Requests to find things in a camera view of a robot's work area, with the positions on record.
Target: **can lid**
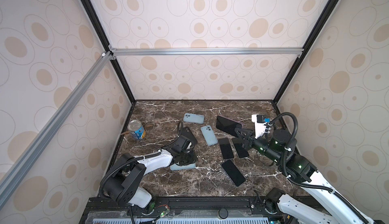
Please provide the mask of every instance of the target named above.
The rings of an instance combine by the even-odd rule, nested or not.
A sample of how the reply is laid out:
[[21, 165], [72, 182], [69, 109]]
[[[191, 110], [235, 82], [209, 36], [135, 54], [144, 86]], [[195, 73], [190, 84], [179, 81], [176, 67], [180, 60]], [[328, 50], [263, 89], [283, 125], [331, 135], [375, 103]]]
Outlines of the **can lid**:
[[140, 127], [142, 126], [142, 123], [139, 121], [139, 120], [133, 120], [129, 123], [128, 125], [128, 129], [130, 131], [135, 131], [135, 130], [138, 130], [140, 129]]

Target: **phone screen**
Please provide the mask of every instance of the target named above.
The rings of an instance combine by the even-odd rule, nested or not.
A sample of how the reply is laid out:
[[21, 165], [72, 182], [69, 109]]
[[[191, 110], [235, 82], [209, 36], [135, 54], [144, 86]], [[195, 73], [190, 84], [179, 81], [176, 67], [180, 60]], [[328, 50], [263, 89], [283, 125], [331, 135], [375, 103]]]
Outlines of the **phone screen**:
[[234, 158], [234, 153], [232, 152], [230, 141], [228, 138], [222, 138], [218, 139], [219, 145], [220, 145], [220, 150], [221, 154], [223, 155], [223, 159], [232, 159]]
[[216, 118], [216, 128], [230, 134], [232, 136], [238, 137], [235, 132], [235, 128], [242, 128], [242, 124], [231, 119], [227, 119], [222, 116], [217, 116]]
[[235, 166], [235, 164], [231, 160], [227, 160], [225, 163], [221, 164], [221, 167], [226, 171], [232, 182], [238, 187], [242, 183], [246, 181], [244, 176], [241, 174], [239, 169]]
[[249, 153], [243, 149], [242, 147], [242, 141], [241, 139], [238, 138], [232, 138], [232, 144], [234, 144], [236, 153], [238, 154], [239, 158], [247, 158], [249, 157]]

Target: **blue smartphone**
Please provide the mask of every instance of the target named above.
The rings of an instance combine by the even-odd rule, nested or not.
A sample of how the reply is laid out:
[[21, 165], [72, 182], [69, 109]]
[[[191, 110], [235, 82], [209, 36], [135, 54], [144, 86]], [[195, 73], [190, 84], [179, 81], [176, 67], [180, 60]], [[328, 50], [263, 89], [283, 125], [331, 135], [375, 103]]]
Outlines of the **blue smartphone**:
[[184, 122], [203, 124], [204, 123], [204, 115], [186, 113], [184, 115]]
[[201, 133], [203, 133], [204, 139], [207, 142], [207, 145], [217, 144], [217, 138], [214, 131], [211, 128], [211, 125], [206, 125], [200, 128]]

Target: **smartphone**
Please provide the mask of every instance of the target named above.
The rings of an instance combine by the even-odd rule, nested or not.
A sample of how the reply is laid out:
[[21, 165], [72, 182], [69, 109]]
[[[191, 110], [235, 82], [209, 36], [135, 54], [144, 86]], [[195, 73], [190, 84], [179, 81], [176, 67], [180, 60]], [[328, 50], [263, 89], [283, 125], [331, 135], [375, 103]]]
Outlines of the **smartphone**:
[[232, 152], [230, 141], [228, 138], [221, 138], [218, 139], [219, 145], [220, 145], [220, 150], [221, 154], [223, 155], [223, 159], [232, 159], [234, 158], [234, 153]]
[[238, 137], [238, 134], [235, 132], [235, 128], [242, 128], [242, 124], [239, 122], [236, 122], [231, 119], [227, 119], [222, 116], [217, 116], [216, 117], [216, 128], [230, 134], [232, 136]]
[[249, 157], [249, 153], [243, 149], [242, 147], [243, 140], [238, 138], [232, 138], [232, 144], [234, 144], [236, 153], [238, 154], [239, 158], [247, 158]]
[[221, 167], [224, 169], [224, 171], [226, 171], [227, 175], [230, 177], [232, 182], [234, 182], [236, 187], [246, 181], [245, 177], [241, 174], [239, 169], [231, 160], [227, 160], [226, 162], [222, 163]]
[[214, 131], [212, 130], [211, 125], [206, 125], [200, 128], [201, 133], [203, 133], [204, 139], [207, 142], [207, 145], [214, 145], [217, 143], [217, 138]]
[[204, 123], [204, 115], [186, 113], [184, 115], [184, 122], [203, 124]]

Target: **black knob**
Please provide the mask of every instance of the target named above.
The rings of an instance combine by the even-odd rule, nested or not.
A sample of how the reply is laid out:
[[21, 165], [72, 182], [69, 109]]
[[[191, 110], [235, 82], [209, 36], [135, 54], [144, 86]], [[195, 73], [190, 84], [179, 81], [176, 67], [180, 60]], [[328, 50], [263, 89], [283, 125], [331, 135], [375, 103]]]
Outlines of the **black knob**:
[[226, 219], [228, 217], [228, 211], [224, 208], [221, 208], [217, 211], [217, 217], [219, 219]]

